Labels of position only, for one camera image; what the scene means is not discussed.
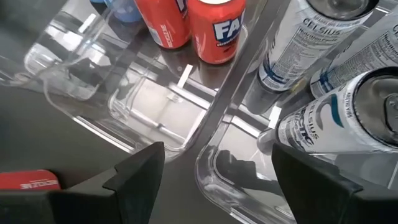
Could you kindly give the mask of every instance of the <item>white can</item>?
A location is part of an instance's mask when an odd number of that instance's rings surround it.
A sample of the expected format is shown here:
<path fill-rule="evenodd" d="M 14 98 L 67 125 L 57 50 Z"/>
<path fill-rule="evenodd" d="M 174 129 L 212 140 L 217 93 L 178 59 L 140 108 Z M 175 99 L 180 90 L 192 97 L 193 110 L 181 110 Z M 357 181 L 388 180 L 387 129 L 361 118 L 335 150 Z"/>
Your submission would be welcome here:
<path fill-rule="evenodd" d="M 374 94 L 378 91 L 375 86 L 389 92 L 380 97 Z M 388 101 L 390 96 L 398 100 L 397 67 L 363 73 L 284 118 L 277 130 L 278 140 L 318 154 L 397 152 L 398 139 L 394 132 L 398 128 L 395 122 L 398 107 Z M 389 118 L 394 121 L 386 123 L 389 119 L 382 116 L 384 110 L 391 112 L 387 110 L 391 106 L 395 109 L 392 108 L 393 114 Z"/>
<path fill-rule="evenodd" d="M 292 0 L 260 66 L 263 84 L 275 91 L 292 88 L 306 69 L 369 18 L 377 2 L 370 1 L 360 16 L 342 21 L 320 14 L 306 0 Z"/>
<path fill-rule="evenodd" d="M 319 98 L 363 72 L 397 65 L 398 7 L 355 40 L 329 67 L 314 74 L 311 92 Z"/>

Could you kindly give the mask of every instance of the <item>clear plastic organizer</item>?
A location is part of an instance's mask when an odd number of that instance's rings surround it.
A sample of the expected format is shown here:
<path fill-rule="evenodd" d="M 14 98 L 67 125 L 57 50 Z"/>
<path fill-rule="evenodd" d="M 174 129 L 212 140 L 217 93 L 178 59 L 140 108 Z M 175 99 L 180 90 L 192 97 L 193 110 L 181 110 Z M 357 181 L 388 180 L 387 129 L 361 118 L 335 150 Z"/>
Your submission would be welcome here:
<path fill-rule="evenodd" d="M 222 65 L 199 60 L 190 42 L 160 48 L 142 20 L 121 22 L 104 4 L 17 2 L 9 3 L 12 24 L 2 35 L 34 35 L 6 37 L 6 45 L 21 49 L 1 52 L 1 83 L 37 91 L 43 85 L 52 105 L 100 137 L 131 153 L 163 141 L 169 161 L 195 142 L 266 0 L 247 1 L 238 52 Z M 14 23 L 26 26 L 14 31 Z"/>
<path fill-rule="evenodd" d="M 269 41 L 274 38 L 287 3 L 289 1 L 267 3 L 264 12 L 274 17 L 274 23 L 272 26 L 264 25 L 267 34 L 262 45 L 268 47 Z M 195 175 L 205 197 L 242 223 L 296 223 L 278 185 L 271 155 L 263 154 L 257 148 L 257 137 L 266 128 L 275 127 L 277 120 L 281 119 L 278 116 L 271 116 L 274 107 L 294 102 L 298 105 L 293 105 L 293 108 L 298 109 L 308 103 L 301 90 L 312 72 L 329 63 L 336 54 L 385 16 L 395 5 L 394 1 L 381 1 L 371 18 L 360 29 L 309 68 L 308 77 L 262 115 L 252 114 L 248 109 L 246 93 L 258 86 L 256 86 L 256 71 L 246 71 L 229 101 L 220 125 L 197 159 Z M 253 59 L 252 65 L 257 64 L 258 60 Z M 281 109 L 281 114 L 291 112 L 284 111 L 284 107 Z M 317 155 L 317 157 L 364 180 L 398 190 L 396 178 L 398 156 L 395 154 Z"/>

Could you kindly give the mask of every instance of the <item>can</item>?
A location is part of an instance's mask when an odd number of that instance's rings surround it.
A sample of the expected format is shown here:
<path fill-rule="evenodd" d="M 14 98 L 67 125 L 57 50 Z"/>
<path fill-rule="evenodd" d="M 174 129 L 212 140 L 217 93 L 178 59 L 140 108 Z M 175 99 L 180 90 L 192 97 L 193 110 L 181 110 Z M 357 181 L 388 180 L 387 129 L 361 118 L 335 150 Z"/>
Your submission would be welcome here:
<path fill-rule="evenodd" d="M 190 28 L 198 56 L 210 64 L 231 60 L 238 49 L 246 0 L 189 0 Z"/>
<path fill-rule="evenodd" d="M 137 22 L 142 16 L 134 1 L 131 0 L 104 0 L 106 6 L 122 22 Z"/>
<path fill-rule="evenodd" d="M 315 154 L 398 152 L 398 67 L 358 75 L 288 115 L 275 133 L 282 144 Z M 266 134 L 257 140 L 263 150 Z"/>
<path fill-rule="evenodd" d="M 355 40 L 331 64 L 311 78 L 315 98 L 363 72 L 398 66 L 398 7 Z"/>
<path fill-rule="evenodd" d="M 279 25 L 270 51 L 266 53 L 263 84 L 274 91 L 292 88 L 304 72 L 319 58 L 334 49 L 369 18 L 378 0 L 348 13 L 343 7 L 320 3 L 344 1 L 292 0 Z"/>
<path fill-rule="evenodd" d="M 156 44 L 176 49 L 190 39 L 187 0 L 135 0 Z"/>

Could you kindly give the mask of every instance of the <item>red can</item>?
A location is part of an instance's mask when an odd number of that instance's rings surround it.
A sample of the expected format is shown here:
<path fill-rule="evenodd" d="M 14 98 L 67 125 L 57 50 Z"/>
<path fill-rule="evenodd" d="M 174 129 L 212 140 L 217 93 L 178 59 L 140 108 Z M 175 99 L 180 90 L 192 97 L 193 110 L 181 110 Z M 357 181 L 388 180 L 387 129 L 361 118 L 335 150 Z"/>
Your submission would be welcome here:
<path fill-rule="evenodd" d="M 155 42 L 167 49 L 190 38 L 187 0 L 135 0 Z"/>
<path fill-rule="evenodd" d="M 207 63 L 233 58 L 238 46 L 246 0 L 189 0 L 188 13 L 193 43 Z"/>

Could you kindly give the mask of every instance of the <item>gray surface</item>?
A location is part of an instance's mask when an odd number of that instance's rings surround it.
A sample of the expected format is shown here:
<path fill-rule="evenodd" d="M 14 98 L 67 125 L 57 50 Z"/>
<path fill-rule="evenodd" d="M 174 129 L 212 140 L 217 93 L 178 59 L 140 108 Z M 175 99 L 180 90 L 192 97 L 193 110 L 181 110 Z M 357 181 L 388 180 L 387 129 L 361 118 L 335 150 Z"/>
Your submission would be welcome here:
<path fill-rule="evenodd" d="M 43 94 L 0 86 L 0 172 L 50 169 L 75 185 L 128 156 L 49 105 Z M 239 223 L 197 188 L 192 148 L 166 164 L 150 224 Z"/>

